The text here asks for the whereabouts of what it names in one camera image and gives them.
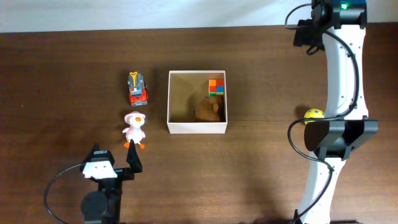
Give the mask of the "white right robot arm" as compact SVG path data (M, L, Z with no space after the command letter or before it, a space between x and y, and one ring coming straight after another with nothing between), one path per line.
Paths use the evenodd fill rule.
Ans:
M330 209L339 174L346 161L378 132L369 119L363 91L363 44L366 36L366 1L309 3L311 17L301 20L294 45L307 45L307 54L319 50L327 59L327 103L324 112L311 110L305 123L304 142L310 161L303 199L292 223L330 223Z

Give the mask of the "red grey toy truck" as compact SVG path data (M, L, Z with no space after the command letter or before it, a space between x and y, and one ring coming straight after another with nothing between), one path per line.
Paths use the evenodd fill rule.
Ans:
M127 81L129 87L129 101L132 106L148 104L147 85L142 74L130 72Z

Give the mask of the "multicolour puzzle cube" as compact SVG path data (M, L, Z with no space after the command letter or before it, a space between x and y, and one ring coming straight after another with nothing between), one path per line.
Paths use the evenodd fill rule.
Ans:
M208 95L216 96L216 95L224 95L224 80L208 80Z

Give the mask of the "brown plush toy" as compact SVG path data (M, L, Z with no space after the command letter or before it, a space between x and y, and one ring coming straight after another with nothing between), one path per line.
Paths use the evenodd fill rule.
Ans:
M199 121L220 122L223 98L220 96L206 96L196 107L195 117Z

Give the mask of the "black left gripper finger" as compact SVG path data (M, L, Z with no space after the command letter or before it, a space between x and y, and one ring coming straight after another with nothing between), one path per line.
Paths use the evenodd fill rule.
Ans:
M93 156L94 152L99 150L99 144L95 143L94 146L92 147L91 151L88 153L88 155L84 158L83 162L89 162Z
M137 154L135 142L132 139L129 142L126 162L130 165L130 169L133 173L142 172L142 164Z

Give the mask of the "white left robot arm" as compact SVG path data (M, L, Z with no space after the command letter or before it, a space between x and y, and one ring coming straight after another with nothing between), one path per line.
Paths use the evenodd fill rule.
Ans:
M134 141L128 142L128 167L114 168L111 151L101 151L95 144L83 160L81 173L98 184L98 189L84 196L80 210L85 223L117 224L120 222L123 182L134 180L142 172Z

